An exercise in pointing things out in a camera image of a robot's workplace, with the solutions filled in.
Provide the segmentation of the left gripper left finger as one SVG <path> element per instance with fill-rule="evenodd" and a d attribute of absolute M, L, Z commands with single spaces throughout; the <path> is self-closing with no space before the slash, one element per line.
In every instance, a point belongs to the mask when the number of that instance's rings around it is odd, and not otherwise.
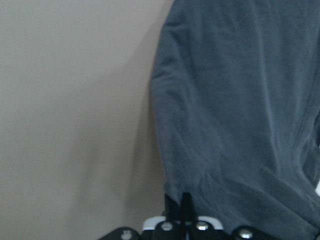
<path fill-rule="evenodd" d="M 167 194 L 164 195 L 164 207 L 164 216 L 167 221 L 181 222 L 180 205 Z"/>

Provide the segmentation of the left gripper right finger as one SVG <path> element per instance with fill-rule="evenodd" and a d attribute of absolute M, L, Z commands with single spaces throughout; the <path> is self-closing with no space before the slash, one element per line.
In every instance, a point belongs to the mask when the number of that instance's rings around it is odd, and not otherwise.
<path fill-rule="evenodd" d="M 197 220 L 192 195 L 189 192 L 182 194 L 180 203 L 180 220 L 183 223 L 193 223 Z"/>

